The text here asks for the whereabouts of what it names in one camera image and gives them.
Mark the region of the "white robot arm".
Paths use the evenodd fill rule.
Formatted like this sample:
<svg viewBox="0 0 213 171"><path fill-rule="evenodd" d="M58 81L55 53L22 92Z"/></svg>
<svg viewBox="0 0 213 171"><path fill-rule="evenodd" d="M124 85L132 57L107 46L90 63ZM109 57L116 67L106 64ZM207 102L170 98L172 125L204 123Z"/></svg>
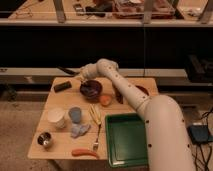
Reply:
<svg viewBox="0 0 213 171"><path fill-rule="evenodd" d="M150 171L195 171L184 116L167 95L150 97L118 72L118 64L100 59L80 69L83 80L108 78L145 122Z"/></svg>

